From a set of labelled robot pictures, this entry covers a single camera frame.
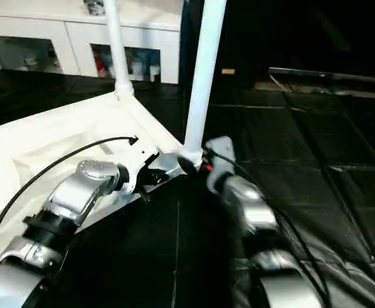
black floor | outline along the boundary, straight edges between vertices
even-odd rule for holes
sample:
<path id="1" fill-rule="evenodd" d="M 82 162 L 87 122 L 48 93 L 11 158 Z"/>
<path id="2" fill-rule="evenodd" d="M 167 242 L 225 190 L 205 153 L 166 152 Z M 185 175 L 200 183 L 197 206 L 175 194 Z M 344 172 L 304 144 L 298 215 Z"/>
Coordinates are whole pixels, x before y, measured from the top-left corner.
<path id="1" fill-rule="evenodd" d="M 0 124 L 112 87 L 106 79 L 0 73 Z M 135 94 L 182 140 L 176 86 L 136 83 Z M 205 140 L 220 135 L 233 139 L 238 160 L 297 225 L 333 307 L 375 307 L 375 99 L 214 89 Z M 136 201 L 78 234 L 54 306 L 232 307 L 235 239 L 203 179 L 180 177 L 151 204 Z"/>

white metal frame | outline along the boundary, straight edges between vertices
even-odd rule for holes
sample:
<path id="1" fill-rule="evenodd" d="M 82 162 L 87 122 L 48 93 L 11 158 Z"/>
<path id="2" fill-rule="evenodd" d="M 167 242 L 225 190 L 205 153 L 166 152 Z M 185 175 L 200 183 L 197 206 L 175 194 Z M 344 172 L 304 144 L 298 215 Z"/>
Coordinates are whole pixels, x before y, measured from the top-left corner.
<path id="1" fill-rule="evenodd" d="M 79 74 L 73 49 L 63 21 L 0 17 L 0 36 L 48 39 L 52 41 L 64 74 Z"/>
<path id="2" fill-rule="evenodd" d="M 107 7 L 111 8 L 109 1 L 114 0 L 105 1 L 108 4 Z M 224 8 L 225 0 L 205 1 L 186 133 L 186 139 L 189 142 L 185 143 L 183 151 L 182 145 L 174 136 L 134 97 L 133 88 L 129 87 L 128 74 L 125 74 L 127 72 L 126 62 L 123 55 L 120 55 L 120 49 L 123 51 L 123 44 L 120 35 L 118 35 L 118 32 L 121 31 L 119 19 L 115 18 L 114 13 L 108 14 L 110 25 L 116 27 L 115 30 L 110 31 L 113 54 L 116 55 L 115 66 L 120 66 L 120 70 L 123 71 L 118 74 L 116 91 L 0 126 L 0 211 L 33 174 L 56 158 L 66 154 L 67 151 L 89 143 L 88 139 L 100 140 L 118 135 L 137 135 L 138 142 L 142 142 L 143 145 L 140 154 L 127 153 L 126 148 L 121 148 L 126 146 L 122 143 L 106 144 L 107 152 L 98 148 L 83 153 L 83 155 L 113 161 L 120 161 L 121 158 L 124 159 L 124 156 L 127 156 L 130 159 L 129 164 L 137 165 L 159 150 L 162 155 L 154 163 L 158 165 L 157 167 L 167 170 L 172 177 L 181 173 L 176 160 L 178 153 L 185 155 L 194 165 L 199 165 L 202 155 L 201 142 L 204 121 Z M 7 26 L 11 26 L 10 19 L 8 19 Z M 70 165 L 67 162 L 66 165 L 49 172 L 43 179 L 47 182 L 38 181 L 17 200 L 10 213 L 5 217 L 0 229 L 0 253 L 15 233 L 22 232 L 24 228 L 21 223 L 22 218 L 26 214 L 37 212 L 38 207 L 41 206 L 41 200 L 43 201 L 44 196 L 48 195 L 51 188 L 54 187 L 54 182 L 71 173 L 75 166 L 75 161 L 70 161 Z M 123 207 L 137 198 L 137 195 L 127 195 L 127 197 L 119 196 L 119 199 L 105 200 L 105 206 L 96 207 L 89 214 L 83 227 L 85 228 Z"/>

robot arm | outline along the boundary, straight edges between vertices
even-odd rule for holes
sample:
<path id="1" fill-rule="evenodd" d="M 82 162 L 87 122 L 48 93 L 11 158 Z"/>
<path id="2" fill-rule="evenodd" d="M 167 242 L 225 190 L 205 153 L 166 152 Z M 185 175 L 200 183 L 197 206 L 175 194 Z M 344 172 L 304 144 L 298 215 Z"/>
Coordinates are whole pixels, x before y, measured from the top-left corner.
<path id="1" fill-rule="evenodd" d="M 210 152 L 235 160 L 228 137 L 206 144 Z M 220 195 L 241 231 L 247 259 L 257 270 L 265 302 L 270 308 L 321 308 L 319 296 L 304 276 L 290 245 L 281 232 L 273 210 L 254 184 L 235 175 L 225 159 L 213 157 L 213 171 L 207 178 L 210 191 Z"/>
<path id="2" fill-rule="evenodd" d="M 62 181 L 27 228 L 0 256 L 0 308 L 33 307 L 57 272 L 67 245 L 98 198 L 129 182 L 128 170 L 111 162 L 84 160 Z"/>

black tablecloth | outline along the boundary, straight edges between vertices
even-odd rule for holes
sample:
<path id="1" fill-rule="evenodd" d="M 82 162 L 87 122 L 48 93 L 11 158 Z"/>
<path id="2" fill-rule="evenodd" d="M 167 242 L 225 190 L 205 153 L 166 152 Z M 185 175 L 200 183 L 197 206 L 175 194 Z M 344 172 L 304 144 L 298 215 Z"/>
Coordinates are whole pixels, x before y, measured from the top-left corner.
<path id="1" fill-rule="evenodd" d="M 113 90 L 114 82 L 0 72 L 0 124 Z M 174 85 L 134 83 L 182 141 Z M 375 307 L 375 99 L 213 89 L 204 140 L 228 135 L 238 160 L 300 230 L 333 307 Z M 181 176 L 83 232 L 52 306 L 231 307 L 237 239 L 203 179 Z M 306 258 L 291 233 L 299 257 Z"/>

